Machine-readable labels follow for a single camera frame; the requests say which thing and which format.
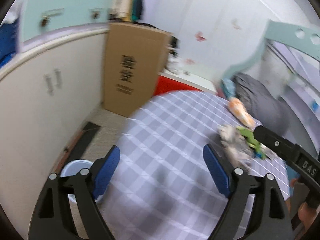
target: teal cabinet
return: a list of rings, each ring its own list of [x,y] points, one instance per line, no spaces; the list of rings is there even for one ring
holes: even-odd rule
[[[70,26],[106,23],[110,6],[111,0],[25,0],[19,40]]]

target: checkered bedsheet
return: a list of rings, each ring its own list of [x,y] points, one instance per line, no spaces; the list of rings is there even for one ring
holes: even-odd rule
[[[117,240],[209,237],[227,199],[218,192],[202,150],[211,143],[223,151],[217,127],[240,125],[226,102],[209,93],[176,91],[154,97],[129,119],[117,144],[121,160],[100,206]],[[252,161],[251,174],[268,172],[287,199],[284,162]],[[249,196],[236,239],[244,234],[252,204]]]

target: brown cardboard box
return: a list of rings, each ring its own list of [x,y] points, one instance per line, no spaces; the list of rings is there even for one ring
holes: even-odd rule
[[[153,95],[168,58],[170,33],[150,27],[112,23],[108,35],[104,108],[126,117]]]

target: white bucket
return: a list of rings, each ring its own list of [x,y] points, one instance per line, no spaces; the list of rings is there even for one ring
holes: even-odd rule
[[[76,175],[82,169],[90,169],[93,162],[88,160],[74,160],[69,162],[66,166],[63,167],[60,177],[67,177]],[[68,194],[69,200],[73,203],[77,203],[75,195]],[[96,199],[96,203],[98,203],[102,199],[102,196],[99,196]]]

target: white cabinet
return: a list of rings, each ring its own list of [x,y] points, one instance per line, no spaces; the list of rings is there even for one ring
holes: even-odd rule
[[[0,203],[25,239],[53,165],[101,101],[104,41],[57,46],[0,81]]]

